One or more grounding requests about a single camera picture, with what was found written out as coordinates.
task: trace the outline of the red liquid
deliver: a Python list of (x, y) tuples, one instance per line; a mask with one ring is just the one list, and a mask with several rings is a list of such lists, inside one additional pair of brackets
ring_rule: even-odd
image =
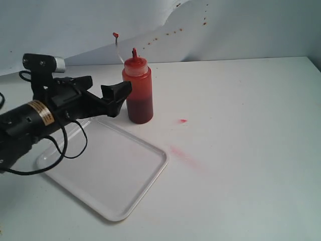
[(154, 115), (152, 108), (152, 96), (146, 99), (127, 98), (127, 110), (129, 119), (136, 124), (149, 122)]

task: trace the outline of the wall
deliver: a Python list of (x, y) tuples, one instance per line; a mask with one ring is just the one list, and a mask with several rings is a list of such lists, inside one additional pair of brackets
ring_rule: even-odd
[[(309, 55), (321, 66), (320, 10), (321, 1), (317, 0), (189, 1), (178, 6), (164, 26), (122, 41), (119, 47), (123, 58), (136, 47), (149, 62)], [(70, 57), (66, 62), (120, 63), (113, 45)]]

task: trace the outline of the red nozzle tip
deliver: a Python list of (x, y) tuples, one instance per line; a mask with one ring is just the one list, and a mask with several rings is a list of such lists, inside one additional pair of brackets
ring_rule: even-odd
[(133, 49), (132, 49), (132, 58), (133, 58), (133, 59), (136, 59), (136, 58), (137, 58), (136, 48), (133, 48)]

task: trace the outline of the gold label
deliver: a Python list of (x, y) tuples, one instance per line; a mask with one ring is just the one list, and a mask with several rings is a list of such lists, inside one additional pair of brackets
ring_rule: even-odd
[(38, 112), (45, 126), (55, 122), (51, 112), (41, 101), (35, 99), (33, 101), (30, 101), (28, 105), (30, 105), (33, 109), (35, 109), (36, 112)]

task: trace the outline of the red smudge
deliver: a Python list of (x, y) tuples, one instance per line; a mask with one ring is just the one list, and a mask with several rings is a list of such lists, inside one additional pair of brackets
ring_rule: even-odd
[(181, 161), (184, 161), (184, 163), (186, 163), (187, 165), (189, 165), (193, 169), (200, 168), (197, 161), (195, 159), (193, 159), (192, 157), (190, 157), (189, 155), (187, 155), (185, 152), (183, 152), (182, 150), (180, 150), (179, 148), (174, 147), (174, 146), (170, 146), (170, 148), (171, 148), (171, 153), (174, 156), (176, 156), (178, 159), (180, 159)]

